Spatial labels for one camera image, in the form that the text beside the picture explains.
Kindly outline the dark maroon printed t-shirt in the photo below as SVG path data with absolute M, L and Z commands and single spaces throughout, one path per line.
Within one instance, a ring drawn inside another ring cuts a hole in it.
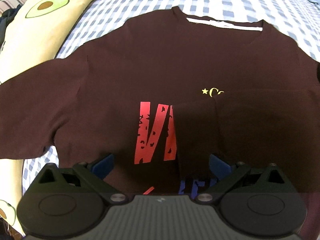
M 319 63 L 265 21 L 210 25 L 178 7 L 127 20 L 1 85 L 1 157 L 55 146 L 61 167 L 107 153 L 109 182 L 177 192 L 229 165 L 278 164 L 319 191 Z

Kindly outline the yellow avocado print pillow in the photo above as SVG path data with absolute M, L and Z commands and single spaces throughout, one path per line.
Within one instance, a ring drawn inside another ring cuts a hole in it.
M 1 83 L 95 38 L 94 0 L 27 0 L 5 32 Z

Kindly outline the blue white checkered bedsheet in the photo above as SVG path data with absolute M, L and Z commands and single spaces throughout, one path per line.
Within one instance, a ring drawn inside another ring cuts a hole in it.
M 174 7 L 192 18 L 207 17 L 210 25 L 218 28 L 241 29 L 247 23 L 265 21 L 299 48 L 303 42 L 311 42 L 311 27 L 294 0 L 97 0 L 90 6 L 97 34 L 80 46 L 122 27 L 131 18 Z M 67 58 L 80 46 L 57 59 Z M 317 57 L 306 55 L 318 62 Z

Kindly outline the dark garment beside pillow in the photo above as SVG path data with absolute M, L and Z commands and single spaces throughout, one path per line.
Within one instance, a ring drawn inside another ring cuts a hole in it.
M 5 40 L 5 32 L 8 25 L 14 20 L 16 14 L 20 10 L 22 6 L 18 5 L 14 9 L 8 9 L 1 15 L 1 23 L 0 23 L 0 44 L 1 44 L 1 51 L 3 50 L 4 40 Z

